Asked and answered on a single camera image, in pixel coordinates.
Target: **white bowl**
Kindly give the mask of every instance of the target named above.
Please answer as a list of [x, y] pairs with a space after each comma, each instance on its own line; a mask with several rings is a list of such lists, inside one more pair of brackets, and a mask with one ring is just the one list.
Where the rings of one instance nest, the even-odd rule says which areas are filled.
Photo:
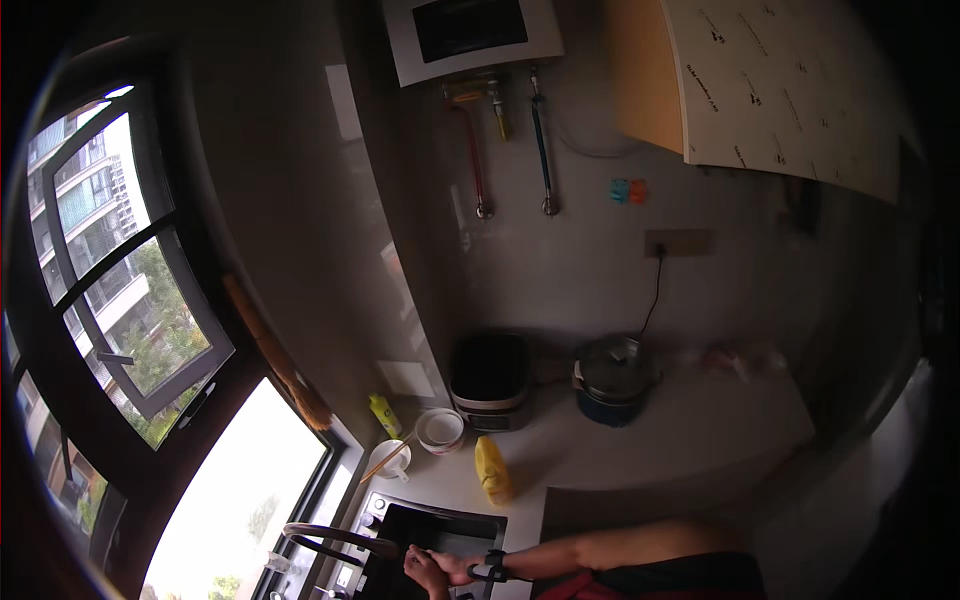
[[448, 408], [429, 410], [417, 419], [417, 438], [431, 454], [443, 456], [464, 444], [464, 419]]
[[[373, 449], [373, 452], [370, 453], [370, 466], [379, 465], [380, 461], [387, 458], [387, 455], [394, 451], [394, 449], [403, 444], [402, 440], [387, 440], [386, 442], [381, 442]], [[393, 479], [394, 477], [400, 477], [403, 481], [409, 481], [406, 471], [407, 467], [410, 466], [410, 446], [406, 446], [398, 452], [398, 454], [390, 459], [386, 465], [380, 468], [374, 475], [381, 477], [383, 479]]]

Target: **red hose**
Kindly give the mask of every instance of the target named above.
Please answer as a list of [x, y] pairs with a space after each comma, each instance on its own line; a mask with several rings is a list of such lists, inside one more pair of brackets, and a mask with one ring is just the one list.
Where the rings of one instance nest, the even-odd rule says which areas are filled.
[[473, 164], [473, 185], [476, 188], [477, 202], [483, 202], [483, 177], [480, 173], [480, 156], [477, 154], [477, 140], [473, 135], [473, 124], [470, 123], [470, 113], [463, 107], [458, 107], [447, 101], [446, 109], [464, 115], [464, 127], [467, 129], [467, 148], [470, 152], [470, 162]]

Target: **pot lid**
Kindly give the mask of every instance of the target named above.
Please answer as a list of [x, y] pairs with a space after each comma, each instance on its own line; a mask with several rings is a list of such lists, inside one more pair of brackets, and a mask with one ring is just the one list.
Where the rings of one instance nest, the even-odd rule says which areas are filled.
[[607, 400], [628, 400], [639, 396], [656, 382], [651, 361], [640, 353], [640, 342], [614, 337], [593, 342], [584, 348], [580, 375], [587, 391]]

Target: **person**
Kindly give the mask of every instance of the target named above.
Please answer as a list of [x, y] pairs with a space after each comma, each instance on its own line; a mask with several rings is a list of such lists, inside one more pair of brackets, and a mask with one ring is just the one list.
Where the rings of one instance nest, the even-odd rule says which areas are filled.
[[[672, 518], [548, 541], [522, 552], [458, 557], [411, 545], [403, 570], [429, 594], [472, 581], [468, 566], [500, 563], [507, 575], [534, 581], [573, 577], [538, 600], [759, 600], [766, 598], [756, 559], [731, 529]], [[477, 567], [477, 572], [487, 567]]]

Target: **wristwatch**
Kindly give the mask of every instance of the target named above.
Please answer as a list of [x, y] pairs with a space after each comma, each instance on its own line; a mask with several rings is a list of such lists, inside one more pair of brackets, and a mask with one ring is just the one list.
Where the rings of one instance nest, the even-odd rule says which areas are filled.
[[503, 557], [506, 554], [507, 553], [503, 550], [490, 550], [487, 552], [487, 556], [483, 561], [483, 564], [490, 567], [490, 570], [487, 571], [487, 574], [481, 575], [473, 570], [475, 566], [480, 566], [479, 564], [470, 564], [467, 567], [467, 575], [472, 579], [477, 579], [480, 581], [492, 581], [497, 584], [502, 584], [510, 579], [510, 576], [507, 574], [507, 569], [503, 566]]

